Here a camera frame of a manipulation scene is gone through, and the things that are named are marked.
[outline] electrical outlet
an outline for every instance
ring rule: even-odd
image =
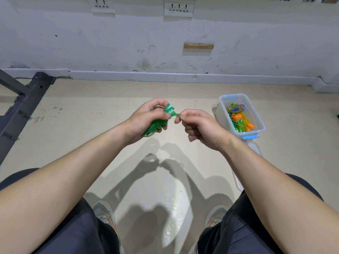
[[[165,0],[164,16],[192,17],[194,0]]]
[[[88,0],[92,12],[115,13],[112,0]]]

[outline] white wall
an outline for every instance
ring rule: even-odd
[[[164,19],[163,0],[114,3],[115,15],[93,15],[87,0],[0,0],[0,68],[321,76],[336,83],[337,5],[196,0],[193,19]],[[192,53],[184,42],[215,47]]]

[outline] person's right hand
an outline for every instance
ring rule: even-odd
[[[201,140],[204,145],[213,150],[220,150],[222,141],[231,135],[203,110],[183,110],[180,117],[176,117],[175,123],[178,124],[180,121],[189,135],[189,141]]]

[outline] dark pants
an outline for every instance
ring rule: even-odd
[[[9,176],[0,183],[0,191],[35,170],[37,168],[19,171]],[[304,179],[295,175],[289,176],[322,199]],[[119,241],[112,227],[97,219],[90,205],[82,198],[33,253],[118,254]],[[283,254],[260,222],[244,191],[227,211],[221,223],[202,232],[198,241],[198,253]]]

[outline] person's left arm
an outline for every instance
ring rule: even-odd
[[[125,122],[0,191],[0,253],[33,252],[127,145],[155,119],[170,119],[167,101],[144,103]]]

